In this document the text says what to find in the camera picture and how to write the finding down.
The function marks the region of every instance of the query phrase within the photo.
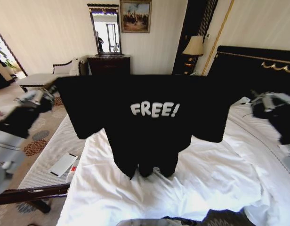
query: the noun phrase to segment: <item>wall molding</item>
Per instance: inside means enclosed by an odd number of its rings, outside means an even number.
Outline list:
[[[218,0],[188,1],[172,74],[187,74],[185,63],[190,62],[188,60],[190,58],[192,58],[192,66],[188,67],[187,71],[194,70],[198,56],[190,57],[189,55],[183,54],[183,51],[192,36],[206,35],[217,3]]]
[[[216,45],[217,45],[217,43],[218,43],[219,37],[220,37],[220,35],[221,35],[221,33],[222,33],[222,30],[223,30],[223,28],[224,28],[224,26],[225,26],[225,24],[226,24],[226,21],[227,21],[227,19],[228,19],[228,16],[229,16],[229,14],[230,14],[230,12],[231,12],[231,9],[232,9],[232,7],[233,7],[234,1],[235,1],[235,0],[231,0],[231,2],[230,2],[229,8],[228,8],[228,10],[227,10],[227,12],[226,12],[225,18],[224,18],[224,20],[223,20],[221,26],[220,26],[220,29],[219,29],[218,34],[217,34],[217,37],[216,37],[216,39],[215,39],[215,41],[214,41],[213,47],[212,47],[212,49],[211,49],[211,51],[210,51],[210,54],[209,54],[209,57],[208,57],[208,59],[207,59],[207,61],[206,61],[205,67],[204,67],[204,69],[203,69],[203,71],[202,71],[202,73],[201,73],[202,76],[204,76],[204,74],[205,74],[205,72],[206,72],[206,70],[207,70],[207,67],[208,67],[209,62],[210,62],[210,60],[211,60],[211,58],[212,58],[213,52],[214,52],[214,50],[215,50],[215,48],[216,48]]]

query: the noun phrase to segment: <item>chair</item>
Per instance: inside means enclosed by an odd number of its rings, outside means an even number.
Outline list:
[[[53,73],[39,73],[20,79],[17,84],[27,92],[27,87],[42,87],[43,85],[65,76],[88,75],[89,65],[86,57],[73,59],[68,63],[53,65]]]

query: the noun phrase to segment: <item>white bedsheet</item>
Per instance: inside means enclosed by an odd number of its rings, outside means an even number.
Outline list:
[[[290,226],[290,165],[286,162],[288,157],[279,148],[276,140],[268,139],[277,132],[270,124],[266,125],[267,122],[256,119],[244,121],[239,113],[231,109],[223,142],[227,142],[235,152],[254,166],[263,188],[261,200],[245,207],[245,212],[257,226]]]
[[[113,162],[101,130],[86,141],[57,225],[115,226],[125,219],[164,216],[202,220],[209,209],[239,211],[261,198],[253,165],[226,141],[216,144],[192,137],[191,145],[179,154],[173,177],[165,178],[155,169],[148,178],[136,171],[129,180]]]
[[[290,172],[281,154],[231,109],[224,140],[192,137],[172,178],[155,169],[148,178],[136,172],[129,180],[113,162],[101,130],[86,141],[57,225],[115,226],[125,219],[164,216],[202,220],[209,209],[245,207],[257,226],[290,226]]]

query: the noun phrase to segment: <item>wooden dresser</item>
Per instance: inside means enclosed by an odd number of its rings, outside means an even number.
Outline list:
[[[130,75],[130,55],[100,55],[88,57],[92,75]]]

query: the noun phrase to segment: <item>painting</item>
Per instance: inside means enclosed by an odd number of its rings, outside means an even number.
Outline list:
[[[151,0],[121,0],[122,32],[149,33]]]

